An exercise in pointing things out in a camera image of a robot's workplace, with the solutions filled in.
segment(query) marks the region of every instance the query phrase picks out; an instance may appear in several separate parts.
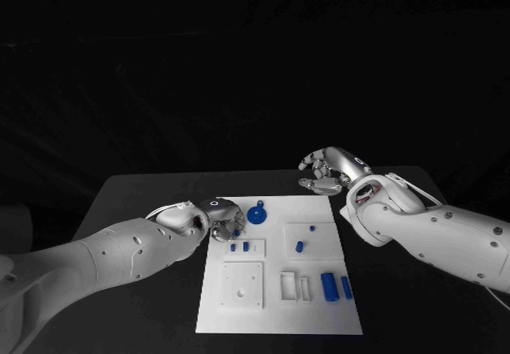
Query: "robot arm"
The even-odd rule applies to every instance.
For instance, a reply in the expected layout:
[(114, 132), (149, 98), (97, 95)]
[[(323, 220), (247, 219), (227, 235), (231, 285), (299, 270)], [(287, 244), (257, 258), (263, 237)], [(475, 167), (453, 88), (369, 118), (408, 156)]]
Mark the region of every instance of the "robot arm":
[[(300, 185), (318, 194), (335, 195), (348, 187), (341, 213), (372, 246), (397, 240), (411, 255), (450, 274), (506, 293), (510, 292), (510, 223), (434, 202), (426, 207), (395, 174), (375, 175), (365, 162), (345, 150), (329, 147), (302, 161), (315, 163), (318, 179)], [(332, 171), (341, 172), (333, 178)]]
[(215, 238), (224, 241), (243, 231), (240, 206), (221, 198), (205, 202), (215, 208), (175, 204), (83, 240), (0, 255), (0, 354), (22, 353), (55, 314), (86, 296), (185, 260), (215, 223), (222, 223)]

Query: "table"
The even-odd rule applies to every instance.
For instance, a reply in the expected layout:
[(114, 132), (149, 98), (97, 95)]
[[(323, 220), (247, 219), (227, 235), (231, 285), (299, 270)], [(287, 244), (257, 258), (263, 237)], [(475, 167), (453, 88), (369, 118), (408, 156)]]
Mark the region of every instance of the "table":
[[(374, 171), (395, 172), (446, 202), (420, 167), (374, 167)], [(299, 186), (299, 179), (310, 176), (310, 170), (113, 176), (74, 240), (179, 201), (198, 204), (218, 195), (313, 195)], [(345, 200), (346, 191), (330, 197), (364, 336), (195, 333), (205, 240), (188, 260), (64, 309), (27, 353), (417, 353), (509, 345), (508, 330), (492, 322), (508, 319), (508, 314), (485, 289), (417, 261), (395, 241), (381, 248), (365, 243), (339, 214)]]

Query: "black background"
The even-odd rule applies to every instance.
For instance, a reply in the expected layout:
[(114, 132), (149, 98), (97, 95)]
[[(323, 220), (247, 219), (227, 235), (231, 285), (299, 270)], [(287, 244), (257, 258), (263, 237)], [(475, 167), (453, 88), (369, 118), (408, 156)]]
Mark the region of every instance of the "black background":
[(293, 169), (332, 145), (509, 220), (506, 1), (2, 6), (0, 196), (34, 250), (110, 176)]

